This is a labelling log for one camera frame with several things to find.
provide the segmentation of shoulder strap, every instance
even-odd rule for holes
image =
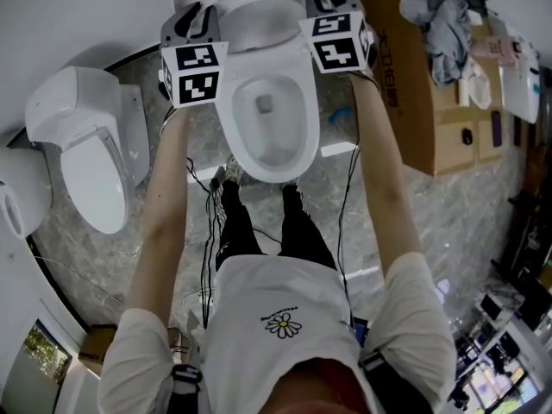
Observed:
[[[408,380],[400,377],[379,351],[370,354],[360,365],[386,412],[433,413],[430,403],[422,393]]]
[[[199,382],[202,378],[201,372],[192,365],[182,363],[172,368],[174,387],[167,414],[199,413]]]

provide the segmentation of gray cloth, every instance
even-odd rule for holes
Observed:
[[[401,0],[401,15],[423,27],[431,77],[438,86],[461,78],[472,43],[472,28],[465,0]]]

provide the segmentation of flower logo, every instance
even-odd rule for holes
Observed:
[[[290,321],[291,318],[290,313],[275,316],[273,320],[267,323],[265,329],[268,329],[271,333],[278,333],[280,339],[294,337],[303,328],[303,325]]]

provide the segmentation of white toilet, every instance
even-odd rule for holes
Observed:
[[[216,7],[221,41],[229,42],[215,104],[232,154],[261,181],[298,177],[320,135],[311,53],[298,24],[304,0],[198,1]]]
[[[98,69],[66,67],[27,101],[25,123],[31,141],[61,147],[61,172],[80,215],[103,233],[121,230],[149,171],[140,87]]]
[[[0,148],[0,216],[18,239],[44,221],[52,206],[52,186],[44,155],[29,148]]]

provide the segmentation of marble floor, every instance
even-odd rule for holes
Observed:
[[[141,86],[152,160],[168,108],[168,102],[157,89],[158,67],[159,55],[153,53],[114,72],[122,83]],[[355,142],[352,117],[343,116],[337,123],[329,123],[334,111],[352,106],[348,79],[335,74],[318,74],[316,78],[320,146]],[[506,143],[511,143],[512,127],[512,119],[506,118]],[[46,145],[44,150],[53,182],[53,208],[34,234],[34,240],[42,256],[49,259],[47,266],[60,288],[84,320],[88,324],[117,323],[141,249],[141,212],[149,178],[136,189],[126,228],[115,235],[103,235],[88,225],[72,205],[60,174],[59,149]],[[197,171],[221,165],[228,155],[229,147],[214,106],[195,108],[190,156]],[[312,218],[334,254],[350,157],[350,151],[326,157],[318,152],[300,179]],[[453,323],[470,311],[473,297],[491,272],[491,258],[502,249],[511,215],[506,199],[518,192],[523,171],[523,152],[510,144],[500,162],[437,179],[405,167],[423,249],[434,280],[440,283],[444,308]],[[279,187],[245,179],[241,198],[254,227],[278,239],[283,219]],[[181,328],[187,307],[193,307],[192,301],[200,289],[204,242],[208,235],[205,199],[197,184],[190,185],[186,248],[172,306],[172,325]],[[348,195],[343,231],[345,271],[349,275],[356,273],[348,281],[354,314],[372,319],[382,303],[383,279],[377,268],[380,259],[367,214],[360,165]],[[266,253],[279,251],[278,243],[262,234],[257,239]]]

